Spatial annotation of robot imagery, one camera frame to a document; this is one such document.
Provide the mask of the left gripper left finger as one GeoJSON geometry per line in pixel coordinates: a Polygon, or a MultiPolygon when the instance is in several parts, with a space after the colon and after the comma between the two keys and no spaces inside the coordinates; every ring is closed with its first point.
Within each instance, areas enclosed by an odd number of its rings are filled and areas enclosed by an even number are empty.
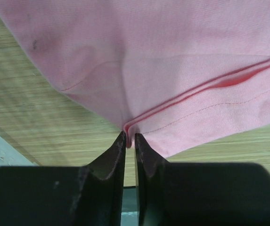
{"type": "Polygon", "coordinates": [[[0,226],[118,226],[126,134],[88,165],[0,166],[0,226]]]}

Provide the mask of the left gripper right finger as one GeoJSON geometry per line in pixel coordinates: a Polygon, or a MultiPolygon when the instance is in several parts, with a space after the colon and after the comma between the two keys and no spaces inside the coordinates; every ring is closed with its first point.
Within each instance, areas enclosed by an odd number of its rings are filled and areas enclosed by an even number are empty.
{"type": "Polygon", "coordinates": [[[141,226],[270,226],[270,174],[251,162],[169,162],[135,136],[141,226]]]}

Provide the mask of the pink t shirt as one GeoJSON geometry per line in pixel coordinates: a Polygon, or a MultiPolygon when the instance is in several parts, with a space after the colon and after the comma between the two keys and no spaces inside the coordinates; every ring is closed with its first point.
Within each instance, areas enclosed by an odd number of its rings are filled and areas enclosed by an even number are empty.
{"type": "Polygon", "coordinates": [[[0,0],[57,91],[163,157],[270,124],[270,0],[0,0]]]}

